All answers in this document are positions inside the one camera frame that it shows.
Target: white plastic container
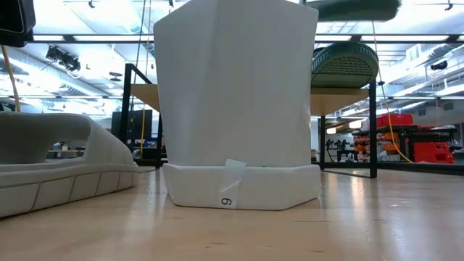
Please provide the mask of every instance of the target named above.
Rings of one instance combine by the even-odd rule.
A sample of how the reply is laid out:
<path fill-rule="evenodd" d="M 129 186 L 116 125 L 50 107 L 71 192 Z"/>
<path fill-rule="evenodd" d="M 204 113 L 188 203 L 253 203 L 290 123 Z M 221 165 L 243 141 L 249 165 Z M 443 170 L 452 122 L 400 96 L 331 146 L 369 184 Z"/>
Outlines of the white plastic container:
<path fill-rule="evenodd" d="M 318 196 L 309 106 L 317 21 L 316 10 L 284 0 L 192 0 L 155 24 L 164 174 L 176 204 L 224 207 L 227 159 L 246 163 L 237 208 L 282 210 Z"/>

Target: number 9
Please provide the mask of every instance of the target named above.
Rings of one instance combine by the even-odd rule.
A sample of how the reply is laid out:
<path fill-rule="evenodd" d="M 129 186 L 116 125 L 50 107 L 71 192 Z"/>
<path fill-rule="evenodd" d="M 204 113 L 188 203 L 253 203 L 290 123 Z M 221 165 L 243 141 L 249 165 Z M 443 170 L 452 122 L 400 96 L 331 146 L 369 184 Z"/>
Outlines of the number 9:
<path fill-rule="evenodd" d="M 230 199 L 224 198 L 220 202 L 223 203 L 223 205 L 228 205 L 228 206 L 232 205 L 232 200 L 230 200 Z"/>

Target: label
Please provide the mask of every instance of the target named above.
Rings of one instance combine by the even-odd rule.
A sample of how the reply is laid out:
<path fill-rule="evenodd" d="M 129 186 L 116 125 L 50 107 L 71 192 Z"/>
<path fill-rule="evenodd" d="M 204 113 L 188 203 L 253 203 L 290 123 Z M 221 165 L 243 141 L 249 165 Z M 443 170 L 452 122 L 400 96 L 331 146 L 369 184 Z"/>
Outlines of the label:
<path fill-rule="evenodd" d="M 227 159 L 223 180 L 220 184 L 217 195 L 217 205 L 219 208 L 236 209 L 241 177 L 245 174 L 247 164 L 233 159 Z"/>

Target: white plastic object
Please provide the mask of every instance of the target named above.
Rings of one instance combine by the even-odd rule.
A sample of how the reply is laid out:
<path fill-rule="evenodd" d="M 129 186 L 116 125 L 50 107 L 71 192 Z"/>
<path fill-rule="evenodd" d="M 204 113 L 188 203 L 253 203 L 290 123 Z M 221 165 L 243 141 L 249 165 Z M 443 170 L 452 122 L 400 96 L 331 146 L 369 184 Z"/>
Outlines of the white plastic object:
<path fill-rule="evenodd" d="M 0 112 L 0 217 L 128 189 L 138 167 L 125 144 L 82 115 Z M 49 162 L 54 143 L 86 141 L 82 157 Z"/>
<path fill-rule="evenodd" d="M 174 203 L 218 207 L 227 159 L 246 163 L 237 208 L 281 210 L 318 196 L 309 106 L 317 21 L 316 10 L 284 0 L 192 0 L 155 24 Z M 260 200 L 267 188 L 274 200 Z"/>

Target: wooden floor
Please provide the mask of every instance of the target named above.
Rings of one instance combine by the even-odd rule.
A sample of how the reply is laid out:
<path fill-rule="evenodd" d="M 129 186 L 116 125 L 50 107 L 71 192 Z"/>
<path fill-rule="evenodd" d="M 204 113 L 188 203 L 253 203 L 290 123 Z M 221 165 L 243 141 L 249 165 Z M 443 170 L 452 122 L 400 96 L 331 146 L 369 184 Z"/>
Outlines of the wooden floor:
<path fill-rule="evenodd" d="M 464 260 L 464 178 L 323 174 L 319 199 L 281 212 L 176 207 L 140 185 L 0 220 L 0 260 Z"/>

